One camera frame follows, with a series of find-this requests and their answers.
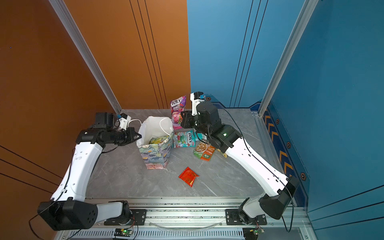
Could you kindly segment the purple Fox's candy bag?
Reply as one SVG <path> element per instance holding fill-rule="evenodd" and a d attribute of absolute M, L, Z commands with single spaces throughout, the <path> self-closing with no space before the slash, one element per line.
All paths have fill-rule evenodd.
<path fill-rule="evenodd" d="M 174 130 L 181 129 L 182 115 L 181 113 L 185 110 L 187 102 L 187 96 L 182 96 L 176 100 L 171 101 L 171 114 L 172 123 Z"/>

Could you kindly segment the floral paper gift bag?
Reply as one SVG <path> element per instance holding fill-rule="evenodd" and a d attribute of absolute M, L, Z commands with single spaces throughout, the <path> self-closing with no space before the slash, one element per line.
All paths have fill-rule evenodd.
<path fill-rule="evenodd" d="M 149 116 L 141 123 L 136 141 L 144 163 L 149 170 L 165 169 L 173 147 L 173 123 L 168 117 Z"/>

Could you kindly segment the red small snack packet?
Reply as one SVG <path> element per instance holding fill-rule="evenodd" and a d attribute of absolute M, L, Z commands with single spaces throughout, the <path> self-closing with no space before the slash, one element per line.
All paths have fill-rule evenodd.
<path fill-rule="evenodd" d="M 196 178 L 198 178 L 199 175 L 196 174 L 192 169 L 187 167 L 180 175 L 179 178 L 183 180 L 187 185 L 189 185 L 191 188 L 194 185 L 194 182 Z"/>

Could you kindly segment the green Fox's candy bag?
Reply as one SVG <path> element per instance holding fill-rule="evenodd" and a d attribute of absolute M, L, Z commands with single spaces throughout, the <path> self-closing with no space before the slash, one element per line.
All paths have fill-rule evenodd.
<path fill-rule="evenodd" d="M 149 144 L 150 145 L 160 145 L 160 144 L 166 143 L 169 140 L 169 137 L 170 136 L 162 136 L 162 137 L 152 138 L 149 141 Z"/>

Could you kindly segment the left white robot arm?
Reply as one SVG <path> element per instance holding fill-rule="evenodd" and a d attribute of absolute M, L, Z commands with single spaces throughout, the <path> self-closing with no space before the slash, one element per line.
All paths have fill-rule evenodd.
<path fill-rule="evenodd" d="M 117 219 L 130 223 L 133 214 L 127 201 L 106 204 L 90 204 L 85 201 L 86 190 L 95 168 L 107 144 L 122 147 L 141 139 L 134 128 L 113 130 L 90 128 L 82 130 L 68 170 L 50 201 L 40 203 L 38 215 L 54 230 L 85 230 L 95 223 Z"/>

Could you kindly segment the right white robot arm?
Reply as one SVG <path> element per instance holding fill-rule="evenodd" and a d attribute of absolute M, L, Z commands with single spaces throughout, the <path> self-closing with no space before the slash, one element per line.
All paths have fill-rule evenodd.
<path fill-rule="evenodd" d="M 238 209 L 241 222 L 249 225 L 258 216 L 279 220 L 293 201 L 299 180 L 287 177 L 261 157 L 245 140 L 238 126 L 223 124 L 216 106 L 195 101 L 191 111 L 181 113 L 181 126 L 206 136 L 208 143 L 240 164 L 263 188 L 255 198 L 247 198 Z"/>

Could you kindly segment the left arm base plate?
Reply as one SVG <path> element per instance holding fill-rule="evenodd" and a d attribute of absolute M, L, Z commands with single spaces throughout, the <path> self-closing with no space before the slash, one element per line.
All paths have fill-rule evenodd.
<path fill-rule="evenodd" d="M 127 216 L 122 215 L 104 221 L 105 226 L 143 226 L 147 217 L 146 209 L 130 210 Z"/>

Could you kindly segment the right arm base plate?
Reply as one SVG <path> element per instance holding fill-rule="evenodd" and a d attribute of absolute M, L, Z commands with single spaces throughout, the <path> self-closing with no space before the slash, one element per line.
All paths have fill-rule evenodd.
<path fill-rule="evenodd" d="M 226 209 L 226 224 L 229 226 L 235 225 L 255 225 L 255 226 L 265 226 L 267 225 L 267 218 L 265 215 L 259 215 L 255 218 L 250 218 L 244 213 L 240 213 L 236 209 Z"/>

